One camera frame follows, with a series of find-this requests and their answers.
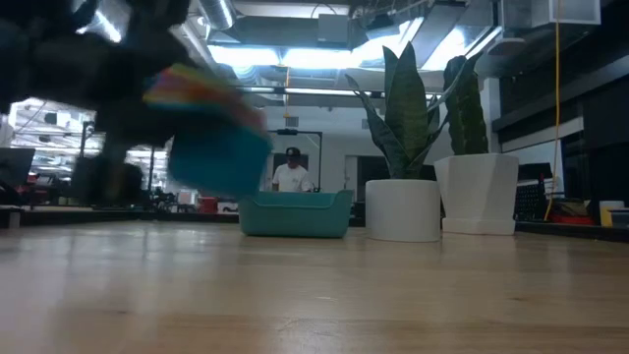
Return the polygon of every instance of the white pot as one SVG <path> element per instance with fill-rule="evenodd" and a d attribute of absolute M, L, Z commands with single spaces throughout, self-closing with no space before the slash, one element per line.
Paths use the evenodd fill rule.
<path fill-rule="evenodd" d="M 420 180 L 369 181 L 366 186 L 366 224 L 377 240 L 433 242 L 439 230 L 439 188 Z"/>
<path fill-rule="evenodd" d="M 517 157 L 484 153 L 434 164 L 445 208 L 443 232 L 513 235 Z"/>

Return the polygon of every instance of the red object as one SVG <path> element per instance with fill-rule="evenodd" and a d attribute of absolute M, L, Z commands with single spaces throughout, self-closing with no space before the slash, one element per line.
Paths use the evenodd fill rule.
<path fill-rule="evenodd" d="M 573 225 L 595 225 L 594 221 L 589 216 L 562 216 L 553 215 L 549 216 L 550 221 L 554 223 L 564 223 Z"/>
<path fill-rule="evenodd" d="M 218 199 L 214 197 L 200 197 L 199 212 L 218 213 Z"/>

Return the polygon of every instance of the potted plant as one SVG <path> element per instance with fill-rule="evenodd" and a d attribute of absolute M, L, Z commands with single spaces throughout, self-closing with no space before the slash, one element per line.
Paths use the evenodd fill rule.
<path fill-rule="evenodd" d="M 454 91 L 459 77 L 471 75 L 479 56 L 460 68 L 451 88 L 427 106 L 426 90 L 409 43 L 399 58 L 384 50 L 386 113 L 382 119 L 357 82 L 346 76 L 361 99 L 373 143 L 386 158 L 391 179 L 369 181 L 366 186 L 366 222 L 375 239 L 408 242 L 440 238 L 439 189 L 436 182 L 421 180 L 421 169 L 430 146 L 447 118 L 439 124 L 439 104 Z"/>
<path fill-rule="evenodd" d="M 443 72 L 450 89 L 465 57 L 451 59 Z M 488 153 L 486 124 L 476 73 L 460 78 L 446 100 L 455 155 L 434 164 L 445 218 L 443 232 L 512 235 L 518 158 Z"/>

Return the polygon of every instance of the black cap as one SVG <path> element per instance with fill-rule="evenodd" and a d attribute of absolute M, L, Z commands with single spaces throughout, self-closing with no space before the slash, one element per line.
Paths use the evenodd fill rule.
<path fill-rule="evenodd" d="M 288 147 L 286 149 L 286 157 L 288 158 L 298 158 L 302 155 L 302 152 L 299 151 L 296 147 Z"/>

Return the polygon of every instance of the white t-shirt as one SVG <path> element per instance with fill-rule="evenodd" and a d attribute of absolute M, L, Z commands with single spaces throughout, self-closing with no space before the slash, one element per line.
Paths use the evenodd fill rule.
<path fill-rule="evenodd" d="M 306 168 L 290 168 L 286 163 L 275 170 L 273 184 L 279 185 L 280 192 L 307 192 L 313 187 Z"/>

